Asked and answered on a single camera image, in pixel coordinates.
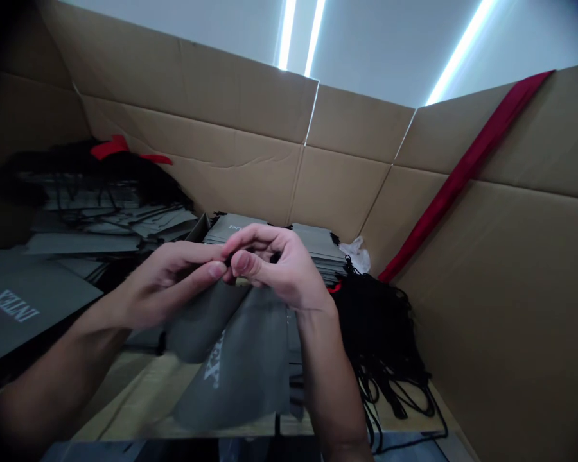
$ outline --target table surface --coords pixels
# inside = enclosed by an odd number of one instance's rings
[[[82,413],[80,430],[73,436],[73,441],[274,435],[274,414],[221,431],[200,433],[181,428],[171,417],[171,411],[199,367],[200,364],[183,364],[172,354],[156,357],[123,352]],[[448,427],[456,429],[456,421],[432,385],[431,390]],[[409,394],[420,403],[422,396],[419,391],[410,390]],[[383,398],[377,403],[376,410],[385,432],[443,430],[440,418],[425,417],[411,409],[407,409],[407,419],[397,419]],[[304,414],[301,422],[293,416],[281,416],[280,424],[281,434],[285,436],[313,434],[308,413]]]

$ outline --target light strip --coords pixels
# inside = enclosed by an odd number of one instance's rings
[[[281,35],[281,54],[278,58],[278,67],[287,70],[289,61],[289,45],[291,45],[291,29],[293,29],[293,15],[295,14],[295,0],[285,1],[285,17],[283,18],[283,32]]]
[[[304,75],[306,77],[310,77],[310,69],[313,67],[313,59],[315,58],[315,49],[317,48],[317,39],[319,38],[319,29],[321,27],[321,19],[323,18],[323,8],[325,5],[326,0],[317,0],[315,20],[313,21],[313,30],[310,33],[310,44],[308,45],[306,69],[304,70]]]
[[[462,60],[467,55],[467,52],[470,50],[471,45],[480,33],[482,27],[484,27],[484,23],[486,22],[488,15],[492,12],[496,2],[497,0],[482,0],[475,15],[473,15],[473,19],[469,23],[469,27],[467,27],[467,30],[460,39],[456,50],[454,50],[454,54],[451,56],[448,65],[443,70],[437,85],[435,85],[435,89],[430,94],[426,106],[438,103],[441,100],[445,90],[451,82],[451,79],[458,71]]]

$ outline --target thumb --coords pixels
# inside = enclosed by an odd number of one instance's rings
[[[174,286],[158,293],[157,303],[169,310],[176,309],[221,279],[226,272],[223,262],[205,263]]]
[[[254,253],[238,250],[231,259],[231,269],[236,277],[244,276],[249,280],[260,281],[266,286],[274,286],[276,268]]]

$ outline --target black drawstring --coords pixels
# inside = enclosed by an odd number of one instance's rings
[[[340,289],[331,295],[338,309],[345,351],[360,387],[371,448],[374,446],[374,427],[380,435],[374,453],[383,454],[447,437],[447,424],[428,387],[430,374],[417,351],[407,294],[370,275],[360,274],[351,259],[347,259],[345,269],[347,275],[340,278]],[[425,407],[420,407],[408,394],[406,385],[420,390],[425,397]],[[438,414],[443,432],[383,448],[383,431],[376,408],[373,412],[369,407],[374,407],[380,395],[399,419],[408,418],[405,406],[427,417]]]

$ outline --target cardboard wall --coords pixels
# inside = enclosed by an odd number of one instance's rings
[[[202,210],[361,233],[374,274],[510,87],[416,112],[66,4],[43,16],[68,72],[52,47],[10,54],[0,161],[88,136],[83,102],[93,135],[169,156]],[[24,43],[47,45],[38,33]],[[578,67],[549,78],[396,282],[483,461],[578,459]]]
[[[42,14],[94,136],[169,156],[208,214],[358,236],[413,108],[64,3]]]
[[[417,110],[362,230],[374,274],[508,89]],[[578,460],[578,67],[548,79],[394,282],[482,461]]]
[[[0,165],[17,151],[90,136],[81,101],[38,11],[22,15],[0,60]],[[25,242],[33,211],[0,200],[0,248]]]

